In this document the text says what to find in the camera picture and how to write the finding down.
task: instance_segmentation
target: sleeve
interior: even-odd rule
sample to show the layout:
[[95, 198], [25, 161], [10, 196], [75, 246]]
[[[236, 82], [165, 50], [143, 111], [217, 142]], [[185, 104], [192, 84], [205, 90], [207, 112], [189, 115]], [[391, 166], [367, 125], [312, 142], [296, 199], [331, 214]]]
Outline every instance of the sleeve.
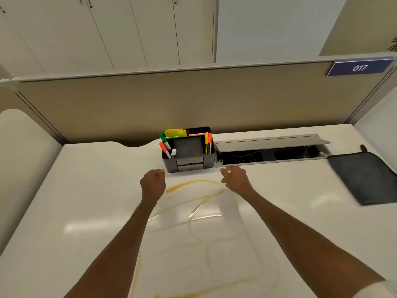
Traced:
[[397, 291], [391, 282], [381, 281], [363, 288], [353, 298], [397, 298]]

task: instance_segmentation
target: green marker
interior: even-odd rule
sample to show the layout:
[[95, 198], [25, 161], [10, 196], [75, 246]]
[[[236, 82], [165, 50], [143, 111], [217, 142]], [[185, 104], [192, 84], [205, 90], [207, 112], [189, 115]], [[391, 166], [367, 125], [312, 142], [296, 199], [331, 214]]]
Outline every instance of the green marker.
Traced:
[[160, 138], [161, 138], [161, 141], [163, 141], [163, 143], [166, 146], [166, 148], [167, 149], [171, 149], [171, 146], [168, 144], [168, 142], [167, 142], [166, 138], [164, 137], [163, 133], [160, 134]]

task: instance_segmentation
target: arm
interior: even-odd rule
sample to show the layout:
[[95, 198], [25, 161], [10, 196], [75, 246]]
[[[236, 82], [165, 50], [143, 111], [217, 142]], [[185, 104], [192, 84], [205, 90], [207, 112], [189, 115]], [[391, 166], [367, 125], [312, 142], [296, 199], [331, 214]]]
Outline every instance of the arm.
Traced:
[[260, 196], [239, 166], [221, 169], [222, 183], [246, 200], [267, 225], [288, 260], [318, 297], [353, 297], [384, 278], [317, 231]]
[[127, 297], [143, 232], [153, 208], [166, 189], [164, 176], [164, 170], [151, 170], [143, 176], [141, 203], [65, 298]]

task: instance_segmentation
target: sign plate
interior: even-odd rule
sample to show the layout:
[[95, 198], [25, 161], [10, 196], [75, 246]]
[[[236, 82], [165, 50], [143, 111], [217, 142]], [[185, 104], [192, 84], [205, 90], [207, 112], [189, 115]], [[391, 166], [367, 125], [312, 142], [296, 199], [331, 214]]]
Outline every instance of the sign plate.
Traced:
[[392, 56], [340, 59], [334, 61], [327, 76], [382, 73], [393, 60]]

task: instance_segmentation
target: orange marker cap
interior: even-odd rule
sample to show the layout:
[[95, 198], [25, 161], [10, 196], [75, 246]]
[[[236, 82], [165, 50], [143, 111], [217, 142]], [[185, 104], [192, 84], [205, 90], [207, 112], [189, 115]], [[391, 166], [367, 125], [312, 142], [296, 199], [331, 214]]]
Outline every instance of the orange marker cap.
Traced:
[[158, 145], [160, 145], [160, 147], [161, 147], [161, 149], [163, 150], [163, 152], [167, 152], [167, 148], [166, 148], [166, 146], [164, 145], [164, 143], [162, 143], [162, 142], [160, 142]]

